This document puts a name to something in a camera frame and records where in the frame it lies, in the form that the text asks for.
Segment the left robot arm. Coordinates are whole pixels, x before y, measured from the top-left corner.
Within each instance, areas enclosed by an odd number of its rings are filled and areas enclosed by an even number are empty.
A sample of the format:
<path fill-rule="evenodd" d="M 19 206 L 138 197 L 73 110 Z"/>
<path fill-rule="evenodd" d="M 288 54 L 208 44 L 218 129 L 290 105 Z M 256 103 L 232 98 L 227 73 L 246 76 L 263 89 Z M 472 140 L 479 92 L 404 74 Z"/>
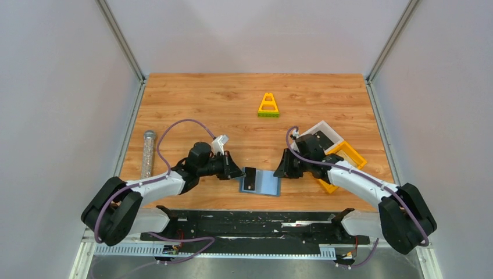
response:
<path fill-rule="evenodd" d="M 107 246 L 119 244 L 131 234 L 161 233 L 171 222 L 170 210 L 146 205 L 182 195 L 206 176 L 230 180 L 245 173 L 234 163 L 229 151 L 214 153 L 209 144 L 197 142 L 169 174 L 137 181 L 109 178 L 83 210 L 81 221 L 93 231 L 98 243 Z"/>

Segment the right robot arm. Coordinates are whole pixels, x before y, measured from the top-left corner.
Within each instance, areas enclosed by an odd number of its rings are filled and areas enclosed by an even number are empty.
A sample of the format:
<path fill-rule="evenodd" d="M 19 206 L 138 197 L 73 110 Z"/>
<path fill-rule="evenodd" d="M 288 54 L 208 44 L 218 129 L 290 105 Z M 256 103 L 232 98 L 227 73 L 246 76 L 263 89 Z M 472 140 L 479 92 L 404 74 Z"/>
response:
<path fill-rule="evenodd" d="M 297 179 L 305 173 L 343 188 L 376 209 L 360 212 L 346 209 L 332 222 L 348 235 L 383 238 L 406 255 L 417 246 L 428 246 L 437 229 L 424 198 L 410 183 L 396 185 L 371 176 L 336 154 L 325 154 L 313 134 L 287 133 L 281 162 L 274 172 L 279 178 Z"/>

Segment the blue card holder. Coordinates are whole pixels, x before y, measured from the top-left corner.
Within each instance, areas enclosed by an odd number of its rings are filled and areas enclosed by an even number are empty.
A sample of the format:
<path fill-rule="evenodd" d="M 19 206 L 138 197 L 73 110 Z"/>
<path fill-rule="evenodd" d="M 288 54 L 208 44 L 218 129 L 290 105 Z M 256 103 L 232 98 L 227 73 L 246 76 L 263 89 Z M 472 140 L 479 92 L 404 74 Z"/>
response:
<path fill-rule="evenodd" d="M 254 191 L 243 189 L 244 177 L 241 177 L 239 182 L 239 192 L 266 196 L 281 195 L 281 178 L 275 177 L 274 171 L 256 169 L 256 188 Z"/>

